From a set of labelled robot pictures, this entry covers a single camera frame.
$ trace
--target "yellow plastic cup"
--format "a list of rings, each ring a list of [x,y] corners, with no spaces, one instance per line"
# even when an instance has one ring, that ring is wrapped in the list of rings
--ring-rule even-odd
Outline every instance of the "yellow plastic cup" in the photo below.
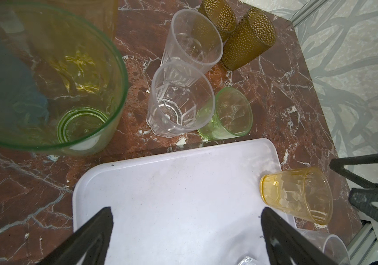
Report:
[[[263,201],[287,214],[326,225],[332,218],[333,198],[324,173],[317,167],[280,171],[260,181]]]

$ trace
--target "green plastic cup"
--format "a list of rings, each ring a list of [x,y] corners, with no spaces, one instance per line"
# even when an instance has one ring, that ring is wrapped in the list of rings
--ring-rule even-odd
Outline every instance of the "green plastic cup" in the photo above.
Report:
[[[232,87],[225,87],[215,97],[213,118],[198,129],[199,135],[207,140],[221,140],[246,135],[252,127],[252,110],[244,94]],[[200,113],[212,108],[208,104]]]
[[[39,3],[0,3],[0,146],[85,156],[112,139],[128,92],[109,38]]]

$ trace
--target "cup rim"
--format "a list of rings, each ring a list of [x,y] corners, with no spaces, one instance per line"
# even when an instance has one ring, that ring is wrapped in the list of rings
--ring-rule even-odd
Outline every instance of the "cup rim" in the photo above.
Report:
[[[327,189],[328,193],[330,194],[329,214],[326,216],[326,219],[324,220],[324,222],[319,222],[318,220],[316,220],[313,217],[313,215],[311,214],[310,206],[307,203],[307,197],[305,195],[305,177],[307,176],[307,173],[309,173],[311,170],[313,170],[313,171],[317,171],[318,170],[319,171],[320,178],[324,181],[326,189]],[[304,203],[305,203],[305,205],[307,207],[308,214],[310,215],[311,219],[314,220],[319,225],[327,225],[330,222],[330,220],[332,219],[332,215],[333,215],[332,190],[330,189],[329,182],[327,181],[326,177],[324,176],[323,171],[321,169],[319,169],[318,167],[309,167],[308,170],[305,171],[305,174],[303,176],[303,181],[302,181],[302,196],[303,196],[303,199],[304,199]]]
[[[272,45],[268,45],[268,44],[264,43],[264,41],[260,40],[260,39],[257,37],[257,35],[254,34],[256,40],[258,40],[259,42],[261,42],[262,44],[264,44],[264,45],[266,45],[266,46],[270,46],[270,47],[272,47],[272,46],[276,43],[276,38],[277,38],[277,35],[276,35],[276,29],[275,29],[273,23],[271,22],[270,18],[266,15],[266,13],[264,13],[264,11],[263,11],[262,9],[260,9],[260,8],[256,8],[256,7],[254,7],[254,6],[251,7],[250,9],[248,9],[248,11],[246,11],[245,15],[246,15],[251,9],[257,9],[258,11],[260,11],[261,13],[263,13],[263,14],[266,16],[267,20],[270,22],[270,24],[273,26],[274,43],[273,43]],[[249,21],[248,17],[247,17],[247,20],[248,20],[248,25],[249,25],[250,30],[251,30],[251,31],[254,31],[254,30],[252,29],[251,22]]]
[[[213,87],[211,86],[210,81],[208,81],[207,77],[206,77],[206,76],[205,76],[205,75],[204,75],[204,74],[203,74],[198,68],[196,68],[195,66],[193,66],[193,65],[191,65],[191,64],[188,64],[188,63],[186,63],[186,62],[184,62],[184,61],[169,61],[169,62],[163,64],[162,66],[160,66],[160,67],[155,71],[154,77],[152,78],[152,83],[151,83],[151,86],[150,86],[150,88],[149,88],[149,98],[152,98],[152,100],[153,100],[153,102],[154,102],[154,105],[155,105],[155,109],[156,109],[157,111],[160,111],[161,116],[167,118],[167,117],[165,116],[164,112],[160,109],[160,107],[159,107],[159,103],[158,103],[158,101],[156,100],[156,93],[153,92],[153,91],[154,91],[154,87],[153,87],[153,85],[154,85],[154,83],[155,83],[154,81],[156,81],[158,75],[160,74],[160,70],[163,70],[166,66],[170,66],[170,65],[173,65],[173,64],[182,64],[184,67],[190,67],[190,68],[194,69],[195,71],[197,71],[199,74],[201,74],[201,76],[205,79],[205,81],[207,81],[207,84],[208,84],[208,86],[209,86],[209,88],[210,88],[210,90],[211,90],[211,97],[212,97],[212,102],[213,102],[213,108],[212,108],[211,113],[209,114],[208,119],[206,119],[205,122],[203,122],[203,123],[200,124],[199,126],[195,126],[195,127],[190,127],[190,128],[188,128],[188,127],[186,127],[186,126],[179,125],[179,124],[177,124],[177,123],[171,121],[170,119],[169,119],[169,122],[170,122],[171,124],[173,124],[174,126],[178,127],[178,128],[181,128],[181,129],[188,129],[188,130],[190,130],[190,131],[194,131],[194,130],[197,130],[197,129],[199,129],[199,128],[202,128],[202,127],[204,127],[204,126],[205,126],[205,125],[211,120],[211,118],[213,117],[213,114],[214,114],[214,111],[215,111],[215,96],[214,96],[214,90],[213,90]]]
[[[222,29],[219,29],[219,30],[220,30],[221,32],[223,32],[223,33],[232,33],[232,32],[236,29],[236,26],[238,25],[238,23],[237,23],[237,19],[236,19],[235,11],[233,11],[233,8],[230,7],[229,3],[227,3],[226,0],[220,0],[220,1],[224,2],[224,4],[226,4],[226,5],[230,8],[230,10],[232,11],[233,16],[235,17],[235,26],[234,26],[233,29],[230,30],[230,31],[225,31],[225,30],[222,30]]]
[[[267,174],[265,174],[264,176],[261,177],[259,187],[260,187],[260,196],[261,196],[261,199],[263,200],[263,202],[266,205],[268,205],[267,202],[266,202],[266,198],[264,198],[264,193],[263,193],[263,182],[265,180],[265,176],[267,176]]]
[[[251,116],[250,126],[249,126],[249,130],[247,129],[245,133],[243,133],[243,134],[241,134],[241,135],[237,135],[237,134],[234,134],[234,133],[230,132],[228,129],[226,129],[226,127],[223,126],[223,124],[222,124],[222,122],[220,121],[220,119],[218,119],[218,121],[219,121],[221,127],[223,127],[223,129],[226,130],[229,134],[234,135],[234,136],[237,136],[237,137],[245,136],[245,135],[247,135],[247,134],[251,131],[251,129],[252,129],[252,124],[254,123],[254,121],[253,121],[254,117],[253,117],[253,114],[252,114],[251,105],[250,105],[248,99],[245,97],[245,95],[242,94],[242,92],[240,92],[239,90],[237,90],[237,89],[234,88],[234,87],[224,87],[224,88],[222,88],[222,89],[217,93],[217,95],[216,95],[216,98],[215,98],[216,101],[218,100],[218,96],[220,95],[220,93],[221,93],[222,91],[224,91],[225,89],[231,89],[233,92],[236,92],[236,93],[238,93],[239,95],[242,96],[242,98],[244,99],[245,103],[246,103],[246,104],[248,105],[248,107],[249,107],[249,114],[250,114],[250,116]]]
[[[323,249],[322,249],[322,253],[324,253],[324,249],[326,248],[326,244],[328,243],[328,241],[331,239],[331,238],[335,238],[337,241],[339,241],[341,243],[341,246],[344,246],[344,249],[345,251],[347,252],[347,257],[348,256],[348,251],[347,251],[347,247],[345,246],[344,242],[342,241],[342,239],[337,236],[337,235],[334,235],[334,234],[329,234],[329,236],[326,238],[326,240],[324,241],[323,243]]]
[[[23,150],[23,151],[51,151],[51,150],[57,150],[57,149],[62,149],[62,148],[67,148],[69,146],[74,146],[76,144],[79,144],[88,138],[91,138],[92,136],[96,135],[99,133],[101,130],[106,128],[108,125],[112,123],[113,120],[115,120],[119,114],[122,112],[127,94],[128,94],[128,89],[129,89],[129,82],[128,82],[128,73],[127,73],[127,68],[125,66],[125,63],[123,61],[121,53],[118,51],[117,47],[112,43],[112,41],[107,37],[105,33],[103,33],[101,30],[99,30],[95,25],[91,24],[88,22],[86,19],[83,17],[77,16],[67,10],[63,10],[61,8],[56,8],[54,6],[50,6],[47,4],[43,3],[37,3],[37,2],[0,2],[0,7],[8,7],[8,6],[24,6],[24,7],[36,7],[40,9],[49,9],[57,12],[58,14],[62,14],[66,17],[71,17],[77,22],[79,22],[82,27],[86,28],[91,32],[94,36],[97,37],[97,39],[100,41],[100,43],[103,43],[104,46],[107,48],[107,50],[110,51],[112,56],[115,59],[115,62],[117,63],[119,69],[121,70],[122,74],[122,89],[123,89],[123,97],[121,98],[121,101],[119,102],[117,109],[115,112],[108,118],[108,120],[100,126],[97,130],[94,130],[91,134],[88,134],[84,137],[81,137],[77,140],[70,141],[70,142],[65,142],[65,143],[60,143],[60,144],[54,144],[54,145],[48,145],[48,146],[22,146],[22,145],[16,145],[12,143],[6,143],[4,141],[0,141],[0,146],[6,147],[6,148],[12,148],[12,149],[17,149],[17,150]]]
[[[182,46],[181,46],[181,45],[179,44],[179,42],[177,41],[176,33],[174,32],[174,27],[173,27],[173,25],[174,25],[174,23],[175,23],[175,21],[176,21],[176,17],[177,17],[178,15],[180,15],[181,13],[185,13],[185,12],[186,12],[186,13],[195,13],[196,15],[203,16],[204,19],[205,19],[208,23],[210,23],[210,24],[213,26],[214,30],[216,31],[216,33],[217,33],[217,35],[218,35],[218,37],[219,37],[219,39],[220,39],[221,51],[220,51],[220,55],[218,56],[218,59],[215,60],[214,62],[212,62],[212,63],[203,63],[203,62],[201,62],[201,61],[195,60],[193,57],[191,57],[190,55],[188,55],[187,52],[186,52],[185,50],[183,50]],[[177,46],[179,47],[180,51],[183,52],[183,54],[184,54],[187,58],[191,59],[192,61],[195,61],[196,63],[198,63],[198,64],[200,64],[200,65],[210,65],[211,67],[213,67],[213,65],[217,64],[218,61],[221,60],[221,57],[223,56],[223,40],[221,39],[220,33],[218,32],[218,29],[217,29],[217,27],[213,24],[213,22],[211,22],[211,20],[210,20],[209,18],[207,18],[207,17],[204,16],[203,14],[199,13],[198,11],[195,11],[195,10],[192,10],[192,9],[181,9],[181,10],[177,11],[177,12],[174,14],[173,18],[171,19],[170,30],[171,30],[171,33],[172,33],[172,35],[173,35],[173,40],[178,44]]]

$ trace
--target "white plastic tray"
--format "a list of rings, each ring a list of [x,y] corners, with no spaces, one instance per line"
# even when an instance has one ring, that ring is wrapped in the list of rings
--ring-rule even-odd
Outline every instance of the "white plastic tray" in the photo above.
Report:
[[[74,231],[111,206],[106,265],[269,264],[258,186],[279,170],[264,138],[98,165],[74,190]]]

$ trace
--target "brown marble countertop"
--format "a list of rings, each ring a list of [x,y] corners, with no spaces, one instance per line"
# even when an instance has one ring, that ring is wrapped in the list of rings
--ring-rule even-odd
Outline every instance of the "brown marble countertop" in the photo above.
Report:
[[[228,0],[238,20],[249,6]],[[107,148],[87,157],[58,157],[0,148],[0,264],[33,264],[72,233],[71,197],[79,178],[101,163],[225,142],[268,138],[283,170],[318,166],[329,177],[334,212],[329,225],[297,220],[298,227],[334,233],[347,244],[361,228],[347,202],[344,178],[328,168],[337,157],[292,24],[270,15],[277,42],[233,72],[214,66],[215,92],[232,85],[251,103],[254,124],[244,137],[202,142],[196,132],[171,139],[146,124],[148,88],[160,61],[173,14],[200,0],[120,0],[115,45],[123,54],[130,89],[116,134]]]

